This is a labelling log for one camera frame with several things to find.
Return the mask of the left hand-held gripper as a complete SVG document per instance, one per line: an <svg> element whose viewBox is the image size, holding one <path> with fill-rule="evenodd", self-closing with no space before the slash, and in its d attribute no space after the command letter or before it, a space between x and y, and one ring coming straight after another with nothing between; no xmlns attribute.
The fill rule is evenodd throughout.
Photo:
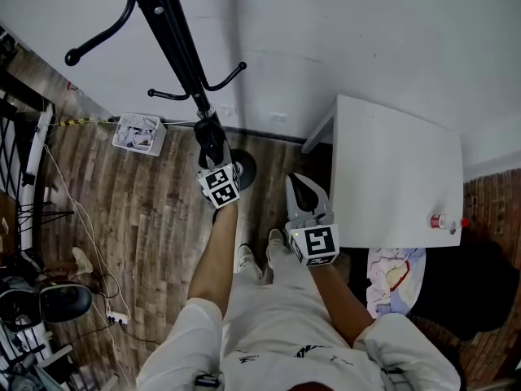
<svg viewBox="0 0 521 391"><path fill-rule="evenodd" d="M240 198L239 176L233 163L228 147L222 149L222 166L212 169L212 161L201 152L198 157L199 184L203 194L210 199L216 209L221 209Z"/></svg>

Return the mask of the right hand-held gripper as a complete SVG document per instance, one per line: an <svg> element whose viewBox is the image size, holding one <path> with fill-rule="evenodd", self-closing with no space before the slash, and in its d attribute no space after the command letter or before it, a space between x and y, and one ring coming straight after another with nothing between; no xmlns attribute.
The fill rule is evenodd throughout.
<svg viewBox="0 0 521 391"><path fill-rule="evenodd" d="M339 256L339 227L333 213L303 217L303 212L317 212L329 202L326 191L302 174L286 177L287 214L285 225L291 251L302 266L332 264Z"/></svg>

